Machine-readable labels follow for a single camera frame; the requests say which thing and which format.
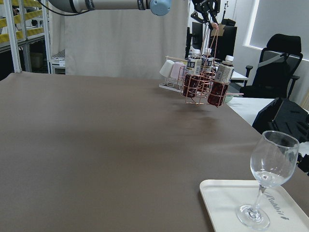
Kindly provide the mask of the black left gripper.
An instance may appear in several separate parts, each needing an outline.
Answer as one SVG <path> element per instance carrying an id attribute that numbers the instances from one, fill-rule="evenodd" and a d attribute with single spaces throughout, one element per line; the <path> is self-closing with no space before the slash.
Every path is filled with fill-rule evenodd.
<path id="1" fill-rule="evenodd" d="M 208 23 L 208 10 L 211 15 L 212 21 L 218 23 L 217 15 L 220 12 L 220 0 L 192 0 L 194 11 L 191 13 L 191 18 L 201 24 Z"/>

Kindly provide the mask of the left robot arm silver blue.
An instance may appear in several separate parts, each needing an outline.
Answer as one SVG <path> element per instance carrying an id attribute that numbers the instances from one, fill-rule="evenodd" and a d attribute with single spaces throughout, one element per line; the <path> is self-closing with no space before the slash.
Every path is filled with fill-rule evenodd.
<path id="1" fill-rule="evenodd" d="M 67 13 L 82 13 L 93 10 L 150 10 L 156 16 L 164 16 L 170 12 L 170 0 L 51 0 L 50 3 L 58 10 Z M 199 23 L 208 23 L 209 16 L 217 22 L 220 12 L 219 0 L 194 0 L 192 18 Z"/>

